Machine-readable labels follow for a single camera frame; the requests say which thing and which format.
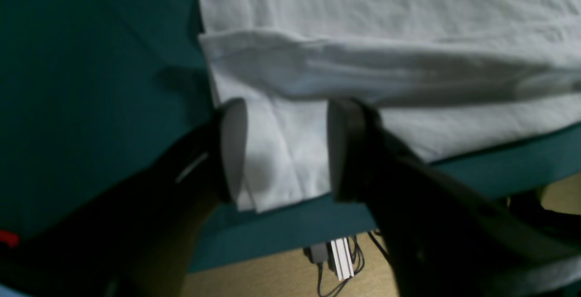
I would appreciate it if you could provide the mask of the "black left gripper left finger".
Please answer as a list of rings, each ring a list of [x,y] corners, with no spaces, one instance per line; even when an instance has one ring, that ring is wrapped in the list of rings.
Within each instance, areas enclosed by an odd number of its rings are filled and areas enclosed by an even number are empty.
[[[1,255],[3,297],[141,297],[129,277],[169,228],[191,232],[241,187],[247,103],[233,98],[149,167]]]

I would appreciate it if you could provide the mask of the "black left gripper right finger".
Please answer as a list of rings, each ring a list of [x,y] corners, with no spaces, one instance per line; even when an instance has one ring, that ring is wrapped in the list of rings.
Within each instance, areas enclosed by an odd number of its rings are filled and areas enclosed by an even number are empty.
[[[425,163],[378,111],[332,99],[326,111],[332,194],[369,210],[401,297],[565,297],[580,287],[580,217],[540,210],[561,231]]]

